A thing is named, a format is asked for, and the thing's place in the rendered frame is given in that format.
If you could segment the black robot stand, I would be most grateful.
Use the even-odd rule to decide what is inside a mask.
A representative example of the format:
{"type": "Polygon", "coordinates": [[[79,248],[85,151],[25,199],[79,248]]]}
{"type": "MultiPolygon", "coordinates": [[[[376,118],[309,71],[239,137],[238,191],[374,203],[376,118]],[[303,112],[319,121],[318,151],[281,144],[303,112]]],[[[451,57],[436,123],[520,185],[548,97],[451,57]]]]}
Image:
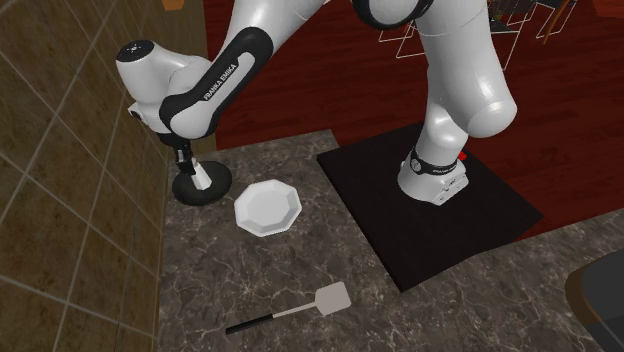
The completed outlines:
{"type": "Polygon", "coordinates": [[[317,157],[402,292],[515,241],[543,217],[472,153],[464,161],[467,187],[443,205],[405,195],[397,182],[400,163],[422,128],[411,124],[317,157]]]}

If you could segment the white octagonal plate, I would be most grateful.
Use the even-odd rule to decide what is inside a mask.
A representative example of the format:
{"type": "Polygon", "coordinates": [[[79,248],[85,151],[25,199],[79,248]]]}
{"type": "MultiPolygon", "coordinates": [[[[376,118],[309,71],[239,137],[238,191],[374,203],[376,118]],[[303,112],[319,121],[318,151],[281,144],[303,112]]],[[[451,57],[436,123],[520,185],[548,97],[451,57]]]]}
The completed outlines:
{"type": "Polygon", "coordinates": [[[250,184],[234,202],[236,224],[257,237],[290,229],[302,211],[297,190],[277,179],[250,184]]]}

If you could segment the dark grey basin brown rim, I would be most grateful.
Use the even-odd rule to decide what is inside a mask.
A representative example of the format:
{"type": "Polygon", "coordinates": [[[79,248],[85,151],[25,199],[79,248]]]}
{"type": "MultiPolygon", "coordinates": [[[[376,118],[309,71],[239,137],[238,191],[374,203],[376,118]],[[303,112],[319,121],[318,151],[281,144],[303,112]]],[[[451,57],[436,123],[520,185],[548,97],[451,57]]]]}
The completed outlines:
{"type": "Polygon", "coordinates": [[[624,352],[624,248],[571,272],[564,289],[573,314],[604,352],[624,352]]]}

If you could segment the black round dish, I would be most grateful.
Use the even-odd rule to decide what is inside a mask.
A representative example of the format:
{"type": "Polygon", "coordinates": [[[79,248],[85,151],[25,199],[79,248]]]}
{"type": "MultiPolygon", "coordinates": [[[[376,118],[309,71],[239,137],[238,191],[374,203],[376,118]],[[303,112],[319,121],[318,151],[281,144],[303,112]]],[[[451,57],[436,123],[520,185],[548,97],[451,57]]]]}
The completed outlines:
{"type": "Polygon", "coordinates": [[[205,206],[222,199],[232,184],[232,173],[222,163],[216,161],[200,162],[210,178],[212,185],[207,190],[195,188],[191,175],[194,173],[192,162],[184,163],[181,171],[172,182],[172,193],[177,201],[188,206],[205,206]]]}

